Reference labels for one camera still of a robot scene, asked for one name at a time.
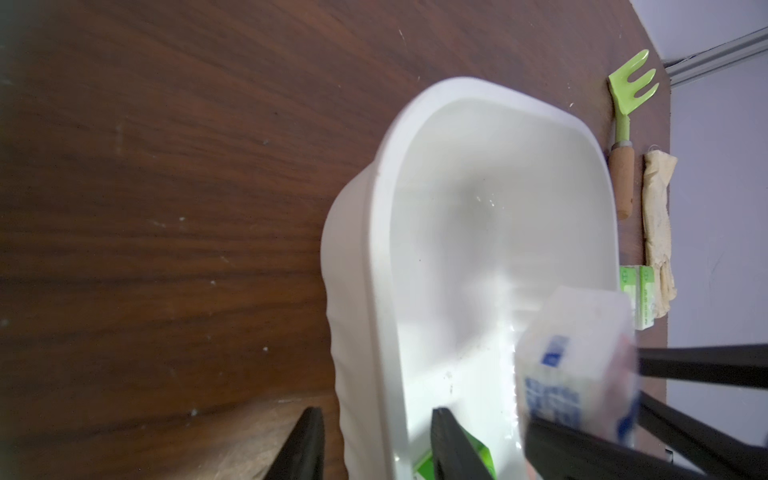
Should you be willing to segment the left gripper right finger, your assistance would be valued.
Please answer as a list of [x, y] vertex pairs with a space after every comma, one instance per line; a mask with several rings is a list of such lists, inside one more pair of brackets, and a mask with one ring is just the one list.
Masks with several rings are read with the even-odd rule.
[[446, 407], [432, 412], [430, 427], [435, 478], [440, 480], [491, 480], [463, 429]]

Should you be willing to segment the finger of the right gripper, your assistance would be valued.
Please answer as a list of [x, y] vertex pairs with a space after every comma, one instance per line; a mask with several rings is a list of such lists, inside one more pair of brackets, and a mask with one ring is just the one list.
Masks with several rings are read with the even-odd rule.
[[525, 456], [544, 479], [700, 479], [661, 459], [540, 418], [531, 420]]
[[[765, 344], [641, 348], [643, 377], [767, 388]], [[765, 479], [767, 449], [743, 443], [654, 397], [640, 396], [639, 425], [705, 473], [720, 479]]]

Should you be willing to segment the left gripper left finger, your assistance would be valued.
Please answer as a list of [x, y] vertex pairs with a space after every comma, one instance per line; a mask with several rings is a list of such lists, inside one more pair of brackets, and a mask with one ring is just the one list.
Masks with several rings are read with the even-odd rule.
[[299, 417], [264, 480], [322, 480], [325, 428], [322, 409], [307, 407]]

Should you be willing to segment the green tissue pack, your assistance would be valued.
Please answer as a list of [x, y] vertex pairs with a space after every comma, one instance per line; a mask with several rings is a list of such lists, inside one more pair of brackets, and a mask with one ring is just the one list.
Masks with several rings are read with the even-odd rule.
[[[491, 456], [491, 452], [488, 447], [480, 440], [470, 434], [468, 431], [464, 431], [464, 435], [467, 437], [474, 452], [479, 457], [481, 463], [488, 470], [490, 478], [496, 479], [497, 474], [495, 471], [494, 462]], [[413, 467], [413, 479], [414, 480], [434, 480], [434, 457], [433, 452], [428, 450], [427, 453], [422, 456]]]
[[655, 323], [655, 274], [650, 266], [622, 265], [619, 270], [621, 290], [629, 296], [634, 328], [643, 331]]

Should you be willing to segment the pink tissue pack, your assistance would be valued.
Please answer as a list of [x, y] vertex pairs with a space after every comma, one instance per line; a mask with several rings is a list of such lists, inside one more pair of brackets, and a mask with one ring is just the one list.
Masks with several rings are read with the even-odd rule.
[[539, 418], [631, 445], [638, 364], [633, 311], [625, 293], [557, 288], [515, 348], [520, 433], [525, 435]]

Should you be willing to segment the white storage box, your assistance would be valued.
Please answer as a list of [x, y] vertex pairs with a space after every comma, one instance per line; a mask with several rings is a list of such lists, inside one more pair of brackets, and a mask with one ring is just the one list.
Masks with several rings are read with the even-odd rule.
[[441, 81], [335, 199], [321, 270], [348, 475], [411, 478], [432, 412], [446, 407], [499, 478], [522, 478], [521, 333], [560, 286], [619, 286], [603, 152], [543, 101]]

